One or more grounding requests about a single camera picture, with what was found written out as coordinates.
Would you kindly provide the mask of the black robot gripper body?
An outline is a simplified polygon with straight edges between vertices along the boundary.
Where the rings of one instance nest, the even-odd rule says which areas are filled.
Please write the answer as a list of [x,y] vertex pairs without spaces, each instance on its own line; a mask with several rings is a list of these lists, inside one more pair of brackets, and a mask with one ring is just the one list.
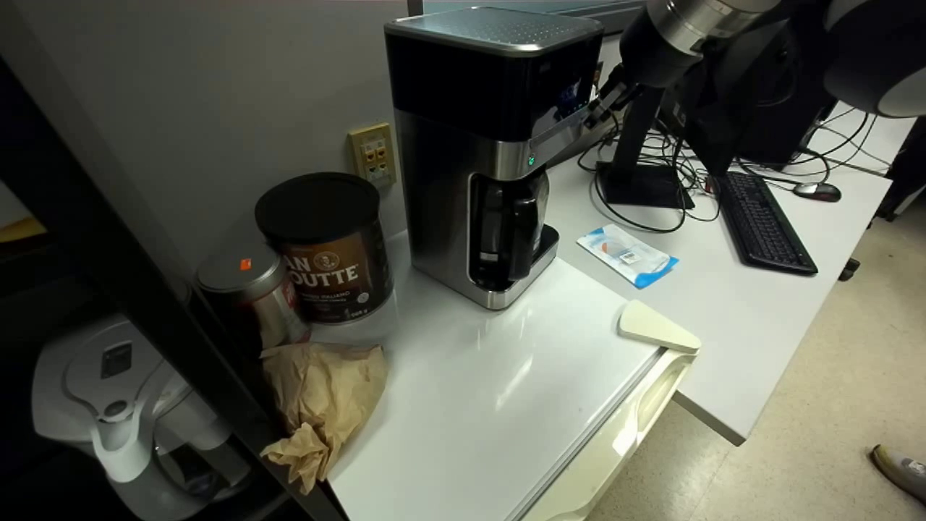
[[702,28],[689,14],[640,14],[620,37],[630,85],[665,91],[700,62]]

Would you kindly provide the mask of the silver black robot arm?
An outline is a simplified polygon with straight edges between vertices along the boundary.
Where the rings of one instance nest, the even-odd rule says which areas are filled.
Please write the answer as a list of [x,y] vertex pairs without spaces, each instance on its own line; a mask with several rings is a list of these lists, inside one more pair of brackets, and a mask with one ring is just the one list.
[[673,88],[713,40],[818,9],[821,85],[864,114],[926,114],[926,0],[646,0],[620,37],[620,63],[584,106],[590,122],[643,91]]

